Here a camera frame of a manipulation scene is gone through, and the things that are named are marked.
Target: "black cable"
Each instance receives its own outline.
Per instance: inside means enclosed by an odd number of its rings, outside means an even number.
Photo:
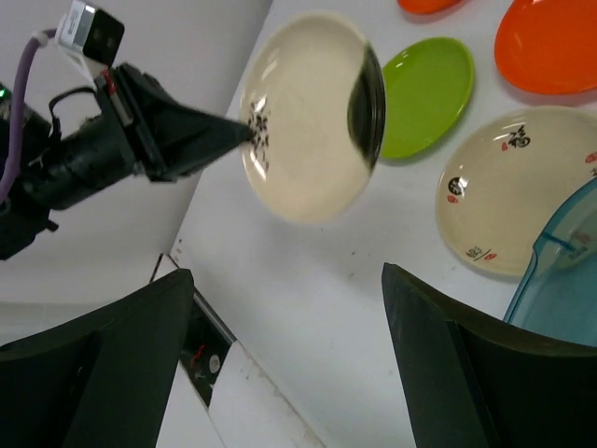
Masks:
[[[49,114],[52,117],[52,134],[49,138],[53,144],[60,143],[62,139],[60,119],[54,114],[54,107],[56,107],[60,101],[78,93],[90,93],[91,95],[95,95],[95,90],[88,86],[75,87],[70,91],[65,91],[64,93],[52,98],[48,104]]]

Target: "cable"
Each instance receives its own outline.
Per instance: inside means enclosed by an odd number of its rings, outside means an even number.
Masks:
[[[56,104],[58,104],[60,101],[78,93],[90,93],[91,95],[95,95],[95,90],[88,86],[76,87],[70,91],[61,93],[55,98],[52,98],[48,104],[49,114],[52,117],[52,135],[50,136],[50,140],[53,144],[60,143],[62,138],[60,119],[54,114],[54,107],[56,107]]]
[[[40,47],[45,47],[48,40],[56,35],[56,30],[46,30],[43,33],[36,33],[29,39],[25,50],[19,61],[19,68],[15,76],[14,90],[10,104],[10,124],[8,133],[8,156],[4,172],[0,179],[0,203],[3,203],[12,184],[21,170],[22,153],[22,118],[25,104],[25,90],[27,89],[27,78],[34,61],[35,52]]]

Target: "white plate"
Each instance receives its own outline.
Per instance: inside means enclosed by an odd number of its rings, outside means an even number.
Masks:
[[[239,115],[256,132],[242,154],[259,199],[287,220],[323,221],[354,201],[378,159],[382,70],[347,20],[303,16],[257,57]]]
[[[437,187],[437,224],[469,265],[522,276],[558,207],[597,176],[597,119],[570,107],[506,115],[471,135]]]

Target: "camera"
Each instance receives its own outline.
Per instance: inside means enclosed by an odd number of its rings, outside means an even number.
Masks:
[[[58,48],[89,81],[110,67],[124,36],[124,24],[92,3],[75,0],[56,32]]]

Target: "robotic hand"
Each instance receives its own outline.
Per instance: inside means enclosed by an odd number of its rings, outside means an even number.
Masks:
[[[175,182],[251,140],[248,126],[180,105],[155,78],[132,65],[111,68],[123,32],[124,26],[104,11],[73,2],[56,43],[93,79],[93,87],[52,100],[51,124],[27,106],[22,117],[11,117],[12,94],[0,84],[0,174],[7,175],[4,161],[14,149],[7,148],[9,129],[15,129],[9,122],[19,120],[22,131],[20,172],[6,198],[0,197],[0,259],[23,250],[41,231],[56,231],[51,210],[65,210],[129,175]],[[93,94],[101,114],[62,139],[52,109],[75,93]]]

